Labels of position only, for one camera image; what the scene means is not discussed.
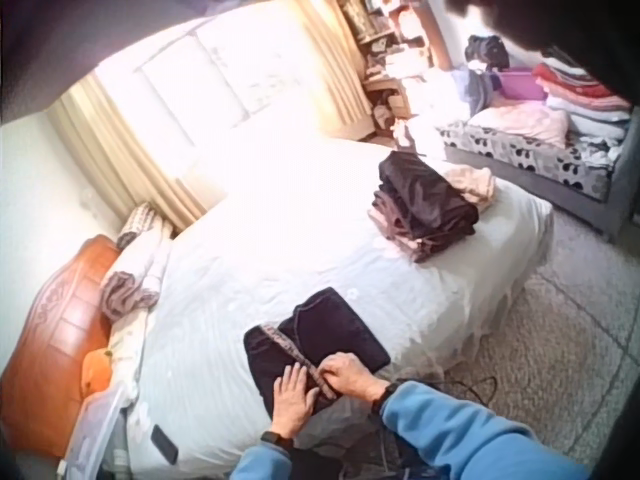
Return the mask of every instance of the hand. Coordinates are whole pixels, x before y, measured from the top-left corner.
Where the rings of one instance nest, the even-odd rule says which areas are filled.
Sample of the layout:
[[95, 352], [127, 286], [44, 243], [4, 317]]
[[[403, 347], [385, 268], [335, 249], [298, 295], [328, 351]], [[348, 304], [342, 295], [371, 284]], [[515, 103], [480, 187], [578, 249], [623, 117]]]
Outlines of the hand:
[[313, 413], [319, 388], [305, 394], [307, 368], [296, 363], [287, 366], [273, 384], [273, 420], [270, 431], [283, 438], [295, 437]]
[[389, 382], [374, 377], [353, 353], [329, 355], [318, 372], [337, 392], [369, 403], [378, 400], [389, 386]]

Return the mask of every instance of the beige curtain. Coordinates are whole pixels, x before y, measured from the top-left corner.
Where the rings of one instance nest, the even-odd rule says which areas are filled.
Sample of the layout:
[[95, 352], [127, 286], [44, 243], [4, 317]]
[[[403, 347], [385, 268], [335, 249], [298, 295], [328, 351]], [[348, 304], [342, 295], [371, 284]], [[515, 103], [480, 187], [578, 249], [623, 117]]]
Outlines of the beige curtain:
[[178, 230], [206, 213], [150, 157], [95, 73], [64, 93], [48, 115], [87, 179], [121, 219], [145, 201]]
[[315, 58], [310, 84], [320, 127], [334, 136], [359, 139], [373, 131], [371, 105], [362, 88], [365, 59], [337, 0], [284, 0], [309, 40]]

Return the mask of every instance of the white bedsheet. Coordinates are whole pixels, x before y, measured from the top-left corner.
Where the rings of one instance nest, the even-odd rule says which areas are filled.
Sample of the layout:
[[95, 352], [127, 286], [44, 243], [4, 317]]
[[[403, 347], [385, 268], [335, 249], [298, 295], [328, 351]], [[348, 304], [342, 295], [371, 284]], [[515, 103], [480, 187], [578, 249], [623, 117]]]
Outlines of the white bedsheet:
[[[267, 155], [252, 199], [231, 196], [175, 240], [128, 419], [136, 478], [233, 468], [270, 423], [243, 335], [284, 320], [319, 289], [333, 286], [382, 342], [392, 359], [382, 376], [417, 374], [433, 360], [447, 367], [473, 355], [477, 342], [469, 339], [504, 316], [511, 293], [544, 254], [550, 204], [498, 180], [476, 235], [413, 264], [366, 213], [389, 150], [346, 141], [309, 150], [298, 164]], [[274, 164], [282, 169], [269, 177], [266, 166]], [[298, 444], [311, 446], [365, 415], [343, 398], [312, 418]], [[156, 423], [180, 450], [175, 467], [150, 441]]]

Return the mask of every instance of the blue sleeve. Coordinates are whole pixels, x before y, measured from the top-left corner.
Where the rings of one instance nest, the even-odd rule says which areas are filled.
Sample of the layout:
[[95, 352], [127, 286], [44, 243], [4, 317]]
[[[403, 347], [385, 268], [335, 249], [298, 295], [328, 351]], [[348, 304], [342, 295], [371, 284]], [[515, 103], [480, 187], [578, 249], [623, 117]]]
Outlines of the blue sleeve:
[[401, 385], [382, 420], [451, 480], [586, 480], [587, 470], [519, 423], [417, 382]]
[[291, 460], [287, 452], [270, 443], [251, 447], [242, 455], [231, 480], [289, 480]]

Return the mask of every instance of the smartwatch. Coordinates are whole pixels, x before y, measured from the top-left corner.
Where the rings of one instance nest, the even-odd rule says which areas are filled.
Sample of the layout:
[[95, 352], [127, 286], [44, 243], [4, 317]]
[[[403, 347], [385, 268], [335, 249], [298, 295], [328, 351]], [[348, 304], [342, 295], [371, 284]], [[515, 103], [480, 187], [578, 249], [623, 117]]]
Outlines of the smartwatch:
[[263, 442], [271, 443], [276, 447], [280, 447], [287, 453], [291, 453], [291, 451], [293, 450], [293, 439], [284, 438], [275, 432], [264, 432], [260, 437], [260, 440], [262, 440]]

